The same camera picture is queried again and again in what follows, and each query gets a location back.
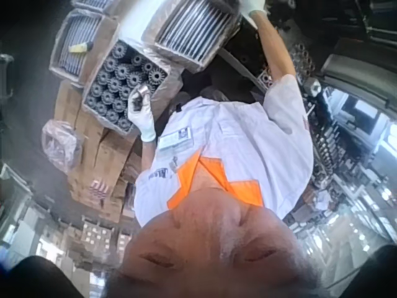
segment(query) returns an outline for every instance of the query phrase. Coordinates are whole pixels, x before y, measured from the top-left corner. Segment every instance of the name tag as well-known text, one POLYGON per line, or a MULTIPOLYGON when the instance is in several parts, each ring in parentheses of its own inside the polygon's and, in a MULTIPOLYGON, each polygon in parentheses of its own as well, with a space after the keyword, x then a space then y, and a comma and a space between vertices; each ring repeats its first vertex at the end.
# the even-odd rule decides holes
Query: name tag
POLYGON ((177 132, 170 133, 169 135, 162 136, 158 142, 158 149, 164 150, 168 148, 176 148, 183 143, 192 140, 192 130, 190 127, 180 129, 177 132))

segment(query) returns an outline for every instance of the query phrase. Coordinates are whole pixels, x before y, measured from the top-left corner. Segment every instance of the white glove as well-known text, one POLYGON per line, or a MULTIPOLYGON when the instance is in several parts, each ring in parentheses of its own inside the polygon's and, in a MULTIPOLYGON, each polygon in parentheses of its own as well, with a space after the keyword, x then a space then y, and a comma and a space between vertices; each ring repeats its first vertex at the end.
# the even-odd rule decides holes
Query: white glove
POLYGON ((265 9, 266 0, 240 0, 240 12, 252 26, 256 27, 256 24, 251 19, 250 14, 254 11, 263 11, 267 14, 265 9))
POLYGON ((128 119, 139 128, 141 132, 142 142, 149 143, 156 138, 156 131, 154 130, 153 113, 150 106, 150 95, 145 95, 142 102, 142 110, 134 111, 133 105, 134 94, 131 93, 128 98, 128 119))

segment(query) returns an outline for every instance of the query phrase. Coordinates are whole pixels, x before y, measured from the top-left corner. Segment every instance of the orange stripe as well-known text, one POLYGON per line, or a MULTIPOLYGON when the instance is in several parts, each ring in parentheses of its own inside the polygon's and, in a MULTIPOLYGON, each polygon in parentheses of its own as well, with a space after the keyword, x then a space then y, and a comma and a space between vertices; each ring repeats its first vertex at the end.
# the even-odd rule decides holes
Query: orange stripe
POLYGON ((219 158, 200 157, 200 154, 201 150, 196 151, 196 153, 179 168, 177 173, 181 188, 167 202, 169 209, 176 208, 189 194, 198 164, 202 165, 225 191, 233 195, 239 201, 259 207, 264 206, 261 187, 258 181, 252 180, 229 183, 222 161, 219 158))

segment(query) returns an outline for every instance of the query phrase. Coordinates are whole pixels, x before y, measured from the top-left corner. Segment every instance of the metal gear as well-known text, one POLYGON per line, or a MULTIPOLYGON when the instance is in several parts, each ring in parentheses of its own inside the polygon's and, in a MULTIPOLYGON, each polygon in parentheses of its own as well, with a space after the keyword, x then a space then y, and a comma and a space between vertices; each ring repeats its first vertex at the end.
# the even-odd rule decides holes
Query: metal gear
POLYGON ((131 88, 128 86, 122 86, 118 93, 120 95, 121 100, 127 101, 131 94, 131 88))
POLYGON ((94 96, 88 95, 86 98, 86 105, 91 109, 95 109, 97 105, 97 99, 94 96))
POLYGON ((131 63, 132 63, 132 65, 133 65, 135 68, 141 68, 141 66, 142 66, 142 64, 143 64, 143 62, 144 62, 144 60, 145 60, 145 58, 144 58, 142 55, 137 54, 137 55, 135 55, 134 57, 132 57, 131 63))
POLYGON ((97 82, 100 85, 107 85, 108 80, 110 80, 110 73, 108 73, 106 70, 101 70, 98 72, 97 75, 97 82))
POLYGON ((166 73, 160 68, 155 68, 149 72, 149 83, 151 85, 160 85, 166 79, 166 73))
POLYGON ((118 113, 124 113, 125 109, 127 108, 127 104, 125 101, 121 99, 114 100, 113 103, 113 110, 118 113))
POLYGON ((137 87, 139 84, 142 84, 144 80, 145 80, 145 75, 143 73, 134 71, 128 77, 127 85, 128 85, 128 87, 133 89, 133 88, 137 87))
POLYGON ((152 84, 148 84, 147 87, 149 88, 151 95, 153 95, 158 88, 158 86, 153 86, 152 84))
POLYGON ((131 66, 129 64, 121 64, 115 70, 116 78, 118 79, 127 79, 131 73, 131 66))
POLYGON ((104 92, 104 88, 98 84, 98 83, 94 83, 91 86, 91 94, 94 97, 100 97, 102 95, 102 92, 104 92))
POLYGON ((111 78, 109 82, 107 82, 107 87, 110 92, 118 93, 122 83, 117 78, 111 78))
POLYGON ((151 70, 154 69, 154 65, 152 62, 145 62, 144 64, 142 64, 142 71, 144 73, 149 73, 151 70))
POLYGON ((104 68, 109 73, 115 71, 117 65, 118 65, 118 61, 115 58, 113 58, 112 56, 107 57, 104 62, 104 68))
POLYGON ((118 113, 113 110, 109 110, 106 113, 106 119, 109 120, 111 123, 116 124, 119 118, 120 116, 118 115, 118 113))
POLYGON ((97 102, 97 105, 96 105, 96 107, 95 107, 95 110, 97 111, 97 113, 99 114, 99 115, 101 115, 101 116, 105 116, 106 115, 106 113, 107 113, 107 111, 108 111, 108 108, 107 108, 107 106, 103 103, 103 102, 97 102))
POLYGON ((114 93, 111 93, 109 90, 104 91, 102 94, 102 102, 104 104, 113 104, 115 102, 114 93))
POLYGON ((127 53, 128 46, 123 42, 117 42, 112 50, 112 55, 116 59, 122 59, 127 53))
POLYGON ((129 131, 129 129, 132 126, 132 122, 129 121, 126 117, 121 117, 118 122, 117 125, 124 131, 129 131))

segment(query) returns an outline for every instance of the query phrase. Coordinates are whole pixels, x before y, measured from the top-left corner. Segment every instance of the plastic bag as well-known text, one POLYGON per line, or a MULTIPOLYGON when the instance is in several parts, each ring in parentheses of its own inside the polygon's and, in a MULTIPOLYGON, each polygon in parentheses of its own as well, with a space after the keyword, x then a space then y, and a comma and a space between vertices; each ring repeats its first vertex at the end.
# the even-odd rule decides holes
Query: plastic bag
POLYGON ((48 159, 66 174, 80 164, 83 142, 84 139, 68 122, 52 119, 43 127, 43 151, 48 159))

